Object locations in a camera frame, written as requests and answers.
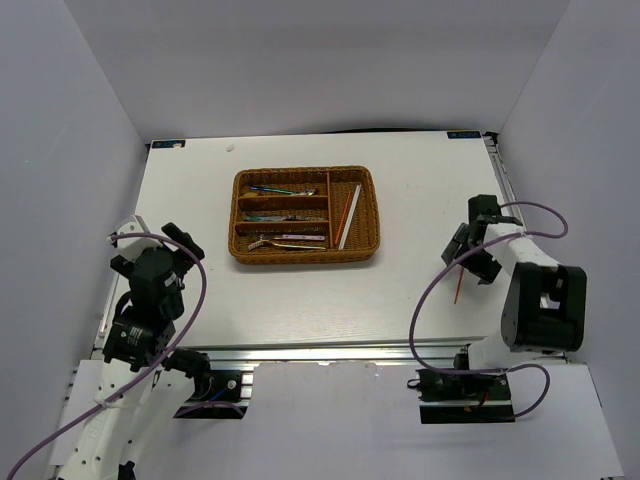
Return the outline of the white chopstick long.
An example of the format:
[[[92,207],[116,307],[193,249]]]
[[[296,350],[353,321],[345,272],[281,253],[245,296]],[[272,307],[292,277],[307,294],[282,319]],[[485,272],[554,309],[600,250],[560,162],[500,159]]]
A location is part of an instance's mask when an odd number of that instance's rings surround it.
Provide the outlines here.
[[[357,203],[358,203],[358,200],[359,200],[359,196],[360,196],[361,190],[362,190],[362,184],[356,185],[356,188],[355,188],[354,193],[353,193],[352,198],[351,198],[351,202],[349,204],[349,210],[347,212],[347,216],[346,216],[345,221],[344,221],[342,234],[341,234],[340,242],[339,242],[339,245],[338,245],[339,250],[343,250],[345,248],[345,246],[346,246],[346,241],[347,241],[347,238],[348,238],[348,235],[349,235],[349,230],[350,230],[353,218],[355,216],[355,211],[356,211],[356,208],[357,208]]]

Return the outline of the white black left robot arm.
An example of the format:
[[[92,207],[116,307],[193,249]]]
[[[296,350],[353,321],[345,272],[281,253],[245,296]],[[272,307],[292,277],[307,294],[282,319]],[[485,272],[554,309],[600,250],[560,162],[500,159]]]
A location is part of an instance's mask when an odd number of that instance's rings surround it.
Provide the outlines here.
[[[128,283],[103,346],[93,407],[64,426],[81,428],[61,479],[132,479],[146,447],[188,399],[205,396],[211,374],[203,355],[180,348],[200,313],[206,287],[182,329],[184,280],[205,271],[205,253],[173,223],[149,231],[133,215],[109,236],[110,267]]]

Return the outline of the green handled table knife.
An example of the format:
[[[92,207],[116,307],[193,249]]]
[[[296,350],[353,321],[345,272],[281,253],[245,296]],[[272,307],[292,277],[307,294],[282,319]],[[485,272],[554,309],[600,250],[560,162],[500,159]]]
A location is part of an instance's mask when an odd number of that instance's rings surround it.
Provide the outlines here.
[[[246,222],[283,222],[283,221],[293,221],[290,216],[282,216],[282,215],[244,215],[243,220]]]

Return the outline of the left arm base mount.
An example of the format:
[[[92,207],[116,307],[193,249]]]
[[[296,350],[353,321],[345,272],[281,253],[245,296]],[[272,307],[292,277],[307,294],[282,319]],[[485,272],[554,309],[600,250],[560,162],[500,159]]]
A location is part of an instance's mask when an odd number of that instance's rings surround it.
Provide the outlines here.
[[[252,374],[238,369],[211,370],[175,417],[199,420],[241,420],[251,396]]]

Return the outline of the iridescent round bowl spoon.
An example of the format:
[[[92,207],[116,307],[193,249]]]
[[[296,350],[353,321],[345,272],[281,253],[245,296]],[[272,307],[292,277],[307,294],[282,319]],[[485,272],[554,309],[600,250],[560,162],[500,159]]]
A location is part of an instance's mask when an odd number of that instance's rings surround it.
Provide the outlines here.
[[[279,195],[295,195],[297,193],[291,190],[279,189],[279,188],[267,187],[267,186],[257,186],[257,185],[250,186],[250,190],[255,192],[274,193]]]

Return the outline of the pink handled fork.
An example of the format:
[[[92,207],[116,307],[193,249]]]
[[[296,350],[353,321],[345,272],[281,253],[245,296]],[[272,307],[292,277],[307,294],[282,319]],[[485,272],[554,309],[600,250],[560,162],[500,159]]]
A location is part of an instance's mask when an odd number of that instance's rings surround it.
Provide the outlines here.
[[[326,240],[324,235],[307,235],[307,234],[261,234],[262,240],[289,240],[289,241],[308,241],[308,242],[323,242]]]

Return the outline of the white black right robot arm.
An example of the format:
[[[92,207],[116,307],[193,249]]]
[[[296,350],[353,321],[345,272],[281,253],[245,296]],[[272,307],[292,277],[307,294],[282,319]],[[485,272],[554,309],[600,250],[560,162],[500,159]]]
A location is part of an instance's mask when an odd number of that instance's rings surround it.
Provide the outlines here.
[[[586,272],[546,254],[534,236],[518,218],[502,212],[496,196],[477,195],[468,200],[468,221],[441,254],[446,266],[461,266],[481,285],[492,284],[501,273],[510,280],[497,331],[455,356],[451,384],[463,398],[486,389],[488,371],[582,347]]]

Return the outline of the silver patterned table knife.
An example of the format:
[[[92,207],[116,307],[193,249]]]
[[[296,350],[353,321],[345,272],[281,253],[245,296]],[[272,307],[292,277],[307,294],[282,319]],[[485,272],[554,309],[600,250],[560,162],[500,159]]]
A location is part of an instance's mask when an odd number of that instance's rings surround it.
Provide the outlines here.
[[[322,217],[313,217],[313,216],[303,216],[303,215],[288,215],[283,217],[282,221],[290,221],[290,222],[318,222],[325,221]]]

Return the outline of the purple iridescent spoon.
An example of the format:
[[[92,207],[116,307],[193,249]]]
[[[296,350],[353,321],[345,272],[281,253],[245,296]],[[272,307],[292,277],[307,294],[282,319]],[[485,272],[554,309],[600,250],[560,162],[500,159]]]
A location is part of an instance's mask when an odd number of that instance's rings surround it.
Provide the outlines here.
[[[291,197],[306,197],[306,196],[313,196],[317,194],[317,189],[311,188],[311,189],[305,189],[302,191],[292,191],[289,192],[289,195]]]

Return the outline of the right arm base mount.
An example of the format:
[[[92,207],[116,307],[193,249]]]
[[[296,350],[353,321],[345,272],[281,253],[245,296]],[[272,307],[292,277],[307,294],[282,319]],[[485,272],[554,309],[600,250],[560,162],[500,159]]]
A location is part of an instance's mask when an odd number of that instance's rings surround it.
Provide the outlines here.
[[[505,375],[453,376],[421,369],[406,383],[418,393],[424,425],[495,424],[515,421]]]

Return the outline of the red chopstick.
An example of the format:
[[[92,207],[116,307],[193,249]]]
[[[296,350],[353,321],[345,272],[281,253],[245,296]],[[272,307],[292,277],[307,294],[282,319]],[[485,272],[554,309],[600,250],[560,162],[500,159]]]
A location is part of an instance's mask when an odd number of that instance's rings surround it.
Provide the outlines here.
[[[455,290],[454,299],[453,299],[453,304],[454,305],[457,305],[458,300],[459,300],[461,287],[462,287],[462,283],[463,283],[463,278],[464,278],[464,271],[465,271],[464,267],[460,267],[459,276],[458,276],[458,280],[457,280],[457,284],[456,284],[456,290]]]
[[[338,229],[337,229],[337,232],[336,232],[336,237],[335,237],[335,242],[334,242],[336,248],[339,247],[339,244],[340,244],[340,241],[341,241],[341,238],[342,238],[342,233],[343,233],[343,230],[344,230],[344,226],[346,224],[346,219],[347,219],[348,212],[349,212],[349,209],[350,209],[352,197],[353,197],[353,191],[350,191],[348,193],[348,195],[347,195],[347,198],[346,198],[345,202],[344,202],[342,214],[341,214],[339,225],[338,225]]]

